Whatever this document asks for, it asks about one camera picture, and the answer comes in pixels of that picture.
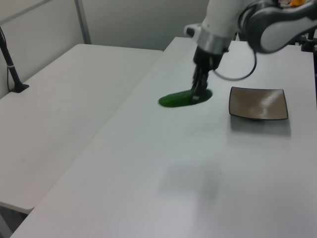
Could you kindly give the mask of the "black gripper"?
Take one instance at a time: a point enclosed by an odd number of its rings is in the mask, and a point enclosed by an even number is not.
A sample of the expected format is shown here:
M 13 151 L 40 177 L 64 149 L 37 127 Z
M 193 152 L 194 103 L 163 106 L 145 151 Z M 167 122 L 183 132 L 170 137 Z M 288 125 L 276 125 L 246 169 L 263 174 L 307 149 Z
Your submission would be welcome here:
M 219 54 L 208 53 L 200 47 L 196 48 L 193 58 L 196 68 L 191 88 L 192 99 L 196 99 L 196 103 L 202 100 L 206 92 L 209 77 L 208 72 L 218 69 L 223 55 L 227 52 L 228 48 L 224 48 Z

